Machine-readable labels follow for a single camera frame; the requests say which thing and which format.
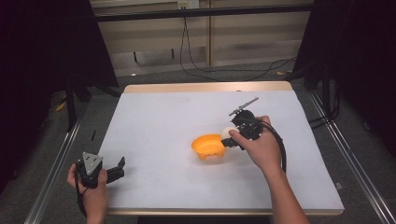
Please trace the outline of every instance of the hand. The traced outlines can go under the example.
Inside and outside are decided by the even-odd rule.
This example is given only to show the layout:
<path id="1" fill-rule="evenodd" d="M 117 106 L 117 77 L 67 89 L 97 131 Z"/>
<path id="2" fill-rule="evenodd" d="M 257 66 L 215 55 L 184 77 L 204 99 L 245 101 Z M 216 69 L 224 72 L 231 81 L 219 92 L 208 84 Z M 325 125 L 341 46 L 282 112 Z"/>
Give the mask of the hand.
<path id="1" fill-rule="evenodd" d="M 69 169 L 67 176 L 67 183 L 73 188 L 76 187 L 75 182 L 75 171 L 76 165 L 73 164 Z M 80 193 L 83 193 L 83 201 L 85 211 L 87 212 L 87 223 L 105 223 L 105 216 L 108 207 L 108 196 L 107 196 L 107 171 L 102 169 L 98 176 L 98 187 L 96 189 L 86 189 L 78 181 L 78 188 Z"/>
<path id="2" fill-rule="evenodd" d="M 268 124 L 271 124 L 268 116 L 258 117 Z M 229 134 L 233 140 L 245 148 L 249 157 L 264 172 L 271 174 L 281 169 L 281 154 L 279 144 L 274 135 L 265 128 L 262 129 L 262 135 L 255 141 L 247 140 L 240 133 L 230 130 Z"/>

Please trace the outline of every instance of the orange bowl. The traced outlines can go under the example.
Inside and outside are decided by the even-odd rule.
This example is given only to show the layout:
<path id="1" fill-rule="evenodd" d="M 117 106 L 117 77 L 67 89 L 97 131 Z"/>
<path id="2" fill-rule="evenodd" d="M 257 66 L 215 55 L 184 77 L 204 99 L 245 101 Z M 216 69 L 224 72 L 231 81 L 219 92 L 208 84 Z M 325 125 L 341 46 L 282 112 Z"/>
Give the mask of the orange bowl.
<path id="1" fill-rule="evenodd" d="M 208 156 L 222 157 L 225 146 L 221 143 L 219 134 L 206 134 L 196 138 L 191 143 L 192 149 L 198 154 L 199 159 L 204 160 Z"/>

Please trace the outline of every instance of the gray carpet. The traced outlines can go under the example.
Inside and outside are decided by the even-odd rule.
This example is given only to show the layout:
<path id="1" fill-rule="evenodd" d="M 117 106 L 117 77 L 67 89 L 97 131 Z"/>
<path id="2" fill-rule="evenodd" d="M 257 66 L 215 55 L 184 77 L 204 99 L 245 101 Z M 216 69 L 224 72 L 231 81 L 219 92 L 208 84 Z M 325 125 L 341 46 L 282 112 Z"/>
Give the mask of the gray carpet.
<path id="1" fill-rule="evenodd" d="M 232 69 L 258 69 L 265 68 L 268 64 L 245 64 L 221 67 Z M 289 63 L 275 71 L 291 70 Z M 255 80 L 280 80 L 284 76 L 276 75 L 275 71 Z M 247 72 L 213 72 L 191 73 L 209 76 L 211 78 L 228 81 L 242 81 L 256 77 L 258 73 Z M 179 82 L 207 82 L 208 78 L 194 77 L 183 71 L 167 72 L 137 77 L 119 78 L 120 88 L 129 84 L 146 83 L 179 83 Z M 301 79 L 291 82 L 292 87 L 303 105 L 308 119 L 319 116 L 317 110 L 304 90 Z M 65 183 L 66 174 L 70 165 L 80 158 L 82 151 L 98 152 L 106 134 L 106 128 L 111 121 L 117 106 L 118 98 L 105 95 L 99 90 L 91 89 L 92 101 L 81 122 L 75 143 L 71 147 L 65 165 L 56 182 L 49 204 L 45 210 L 41 223 L 83 223 L 84 217 L 78 211 L 74 190 Z M 375 133 L 367 132 L 359 114 L 342 100 L 340 115 L 335 120 L 346 140 L 351 145 L 354 153 L 361 162 L 366 173 L 372 178 L 380 193 L 389 203 L 389 207 L 396 209 L 396 160 L 391 157 L 382 146 Z M 20 170 L 20 176 L 10 181 L 0 195 L 0 223 L 22 223 L 31 209 L 38 192 L 40 191 L 47 173 L 55 160 L 58 150 L 62 145 L 67 128 L 67 114 L 50 112 L 49 119 L 45 122 L 40 141 L 30 155 L 30 160 Z M 332 140 L 325 126 L 314 129 L 323 160 L 329 170 L 334 183 L 341 182 L 344 186 L 339 189 L 345 212 L 337 217 L 311 217 L 312 223 L 381 223 L 375 210 L 361 190 L 355 176 L 350 171 L 337 145 Z M 137 217 L 108 216 L 107 223 L 136 223 Z"/>

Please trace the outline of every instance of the table surface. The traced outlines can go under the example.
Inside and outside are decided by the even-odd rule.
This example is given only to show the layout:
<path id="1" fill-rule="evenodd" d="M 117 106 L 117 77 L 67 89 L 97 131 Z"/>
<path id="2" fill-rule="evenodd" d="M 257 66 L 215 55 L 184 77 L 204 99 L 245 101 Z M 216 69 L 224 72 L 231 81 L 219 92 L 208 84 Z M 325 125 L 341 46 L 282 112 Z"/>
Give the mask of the table surface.
<path id="1" fill-rule="evenodd" d="M 128 86 L 100 149 L 104 167 L 122 156 L 125 177 L 108 186 L 109 214 L 271 215 L 268 186 L 246 151 L 229 148 L 201 161 L 194 138 L 232 126 L 228 114 L 248 106 L 269 115 L 284 139 L 288 179 L 308 215 L 344 211 L 303 108 L 288 82 Z"/>

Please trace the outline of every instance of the forearm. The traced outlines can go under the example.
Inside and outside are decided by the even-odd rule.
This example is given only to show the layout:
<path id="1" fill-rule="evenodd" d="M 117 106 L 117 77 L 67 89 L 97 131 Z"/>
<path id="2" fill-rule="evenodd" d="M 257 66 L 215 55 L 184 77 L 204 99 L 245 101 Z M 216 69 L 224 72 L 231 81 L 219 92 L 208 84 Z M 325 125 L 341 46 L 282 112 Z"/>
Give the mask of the forearm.
<path id="1" fill-rule="evenodd" d="M 101 216 L 87 216 L 87 224 L 105 224 L 105 217 Z"/>
<path id="2" fill-rule="evenodd" d="M 271 191 L 275 224 L 309 223 L 308 218 L 291 190 L 286 174 L 280 169 L 263 173 Z"/>

